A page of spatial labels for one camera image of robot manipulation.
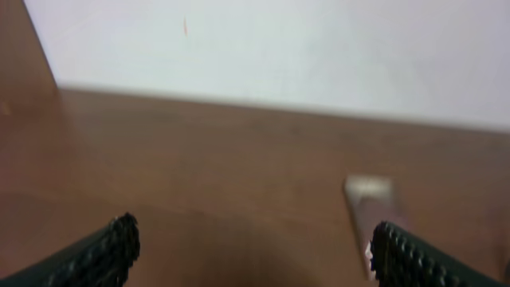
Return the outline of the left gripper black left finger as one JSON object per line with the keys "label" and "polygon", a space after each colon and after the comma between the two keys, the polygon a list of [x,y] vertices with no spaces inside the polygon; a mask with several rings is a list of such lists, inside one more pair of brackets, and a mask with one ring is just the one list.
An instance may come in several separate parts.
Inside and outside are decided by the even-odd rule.
{"label": "left gripper black left finger", "polygon": [[139,258],[136,218],[129,213],[104,228],[1,280],[4,287],[122,287]]}

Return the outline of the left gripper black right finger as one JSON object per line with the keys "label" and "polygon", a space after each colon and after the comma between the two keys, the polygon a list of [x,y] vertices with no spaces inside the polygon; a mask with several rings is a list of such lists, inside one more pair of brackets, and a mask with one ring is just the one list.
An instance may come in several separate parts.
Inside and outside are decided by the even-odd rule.
{"label": "left gripper black right finger", "polygon": [[370,240],[370,276],[379,287],[508,287],[400,226],[380,222]]}

